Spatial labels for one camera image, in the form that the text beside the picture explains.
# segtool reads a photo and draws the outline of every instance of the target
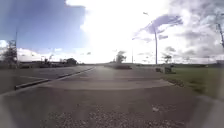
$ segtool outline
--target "street lamp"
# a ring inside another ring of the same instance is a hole
[[[221,13],[221,14],[217,14],[216,15],[216,24],[218,25],[218,29],[219,29],[219,33],[221,35],[221,41],[222,41],[222,47],[224,48],[224,37],[223,37],[223,32],[222,32],[222,26],[220,23],[218,23],[218,18],[219,16],[224,16],[224,13]]]
[[[154,32],[154,36],[155,36],[155,43],[156,43],[156,65],[157,65],[157,44],[158,44],[157,33],[156,33],[156,28],[155,28],[154,24],[152,23],[152,21],[151,21],[151,24],[152,24],[152,28],[153,28],[153,32]]]

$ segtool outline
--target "grass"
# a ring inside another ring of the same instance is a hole
[[[173,68],[176,74],[165,74],[164,79],[179,86],[216,98],[221,85],[223,68]]]

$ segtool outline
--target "pavement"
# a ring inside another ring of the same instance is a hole
[[[194,127],[197,111],[205,116],[208,110],[198,108],[200,103],[195,93],[153,70],[96,67],[0,96],[0,127]]]
[[[65,68],[36,68],[36,69],[17,69],[0,70],[0,94],[13,91],[15,86],[26,85],[39,81],[54,80],[67,74],[73,74],[91,66],[76,66]]]

